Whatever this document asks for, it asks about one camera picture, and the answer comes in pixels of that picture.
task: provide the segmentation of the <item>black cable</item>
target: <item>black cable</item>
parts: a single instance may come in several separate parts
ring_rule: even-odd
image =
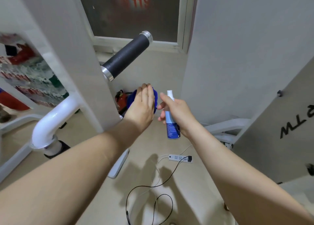
[[[163,184],[165,184],[165,183],[171,178],[171,176],[173,175],[173,173],[174,173],[175,170],[177,169],[177,167],[178,167],[178,165],[180,164],[180,162],[181,162],[182,160],[184,160],[185,158],[187,158],[187,157],[188,157],[188,156],[182,158],[182,159],[178,162],[178,164],[177,164],[177,166],[175,167],[174,171],[172,172],[172,174],[170,175],[170,177],[169,177],[164,183],[162,183],[162,184],[160,184],[160,185],[156,185],[156,186],[139,185],[139,186],[134,187],[134,188],[129,192],[129,194],[128,194],[128,196],[127,196],[127,201],[126,201],[126,203],[125,203],[125,213],[126,213],[126,215],[127,215],[128,225],[131,225],[130,219],[129,219],[129,212],[127,211],[128,198],[129,198],[129,195],[131,194],[131,192],[132,192],[134,189],[138,188],[138,187],[156,188],[156,187],[162,186]],[[170,217],[170,215],[171,215],[171,213],[172,213],[172,210],[173,210],[173,200],[172,200],[172,198],[171,198],[168,194],[162,194],[162,195],[167,195],[167,196],[171,199],[172,207],[171,207],[171,211],[170,211],[170,214],[168,215],[168,217],[167,217],[163,222],[159,223],[159,225],[161,225],[162,223],[164,223],[164,222]],[[154,204],[154,213],[153,213],[153,222],[152,222],[152,225],[153,225],[153,223],[154,223],[155,205],[156,205],[156,203],[157,203],[157,199],[156,199],[155,204]]]

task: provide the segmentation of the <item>blue cloth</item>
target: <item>blue cloth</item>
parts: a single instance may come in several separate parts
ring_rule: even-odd
[[[156,109],[157,109],[158,93],[154,88],[153,88],[153,90],[154,90],[154,96],[155,96],[155,107],[154,107],[154,113],[155,113]],[[136,96],[136,92],[137,92],[137,89],[134,90],[134,92],[128,96],[127,108],[129,108],[131,106],[131,104],[133,103],[135,96]]]

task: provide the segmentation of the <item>blue label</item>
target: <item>blue label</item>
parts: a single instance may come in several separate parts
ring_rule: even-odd
[[[177,123],[167,123],[167,136],[169,139],[176,139],[181,136],[180,127]]]

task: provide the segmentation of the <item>person's left arm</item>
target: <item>person's left arm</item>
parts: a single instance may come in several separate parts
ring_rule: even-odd
[[[153,113],[152,86],[143,84],[120,123],[2,190],[1,224],[75,224],[116,160],[150,125]]]

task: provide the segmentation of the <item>window frame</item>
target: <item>window frame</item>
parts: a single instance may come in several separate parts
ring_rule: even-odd
[[[80,13],[80,16],[83,20],[83,23],[87,29],[87,32],[91,38],[92,44],[94,45],[95,48],[99,49],[100,47],[102,51],[112,52],[113,49],[115,51],[119,50],[132,40],[127,38],[95,36],[89,24],[81,0],[75,0],[75,3]],[[178,41],[177,42],[153,41],[148,50],[187,53],[191,34],[190,31],[192,28],[193,8],[194,0],[180,0],[177,35]]]

